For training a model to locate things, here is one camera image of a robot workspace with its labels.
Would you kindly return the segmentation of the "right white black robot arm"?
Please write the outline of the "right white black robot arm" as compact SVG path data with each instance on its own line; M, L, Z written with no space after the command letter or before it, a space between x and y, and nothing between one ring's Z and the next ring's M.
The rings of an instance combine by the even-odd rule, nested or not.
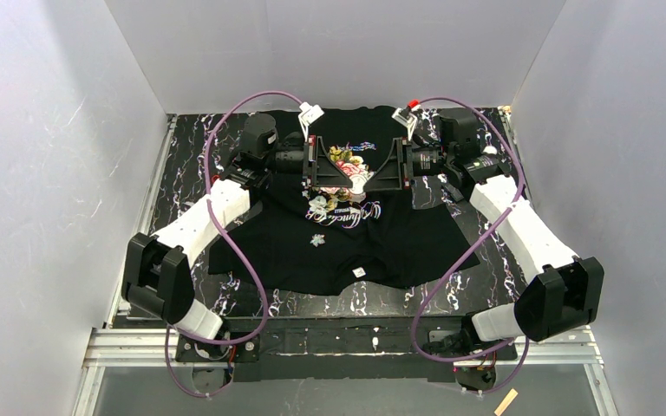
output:
M414 176L443 172L448 183L485 216L522 269L527 286L518 300L462 318L444 344L482 348L488 342L525 336L543 341L597 318L604 268L561 242L524 197L524 179L477 138L481 114L468 108L439 112L441 144L434 149L415 136L415 108L397 108L406 127L366 192L401 190Z

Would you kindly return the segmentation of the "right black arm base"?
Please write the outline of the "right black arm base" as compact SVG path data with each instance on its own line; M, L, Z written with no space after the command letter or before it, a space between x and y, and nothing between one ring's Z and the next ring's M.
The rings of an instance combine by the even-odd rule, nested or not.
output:
M478 341L471 336L468 330L458 328L456 330L436 329L428 332L428 338L421 345L421 349L439 358L456 358L474 355L475 360L481 360L485 356L515 358L516 354L511 350L512 346L506 340Z

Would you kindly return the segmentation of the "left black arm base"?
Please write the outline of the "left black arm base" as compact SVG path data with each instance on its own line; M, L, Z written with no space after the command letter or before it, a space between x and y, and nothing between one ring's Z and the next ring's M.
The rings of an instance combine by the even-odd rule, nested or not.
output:
M244 337L253 332L260 319L229 319L226 320L216 340L230 340ZM215 345L195 340L178 333L177 346L174 348L174 359L177 362L193 364L210 363L252 363L260 358L261 334L258 333L249 341L232 345Z

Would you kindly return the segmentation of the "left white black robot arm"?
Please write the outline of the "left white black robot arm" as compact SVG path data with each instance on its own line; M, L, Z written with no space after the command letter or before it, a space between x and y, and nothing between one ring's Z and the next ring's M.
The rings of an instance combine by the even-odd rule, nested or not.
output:
M299 174L306 187L352 187L351 179L327 157L322 140L309 133L323 110L307 103L300 109L301 147L279 148L274 118L251 115L226 167L206 194L171 224L151 235L139 232L129 240L121 283L123 300L160 318L178 333L207 344L231 346L258 334L254 329L238 339L219 338L223 320L196 299L192 267L216 237L229 237L226 226L251 209L253 192L264 188L274 172Z

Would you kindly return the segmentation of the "black printed t-shirt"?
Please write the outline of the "black printed t-shirt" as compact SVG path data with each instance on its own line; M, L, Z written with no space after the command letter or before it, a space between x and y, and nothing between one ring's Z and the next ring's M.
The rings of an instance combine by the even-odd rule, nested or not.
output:
M392 107L328 109L310 133L323 137L327 154L351 179L369 179L392 141L406 130ZM304 189L295 174L274 173L260 192L259 214L229 230L207 251L207 270L267 289L336 296L358 281L407 289L440 278L452 266L479 264L445 205L415 212L413 193L366 193L351 188ZM314 234L326 243L313 247ZM363 267L356 278L352 270Z

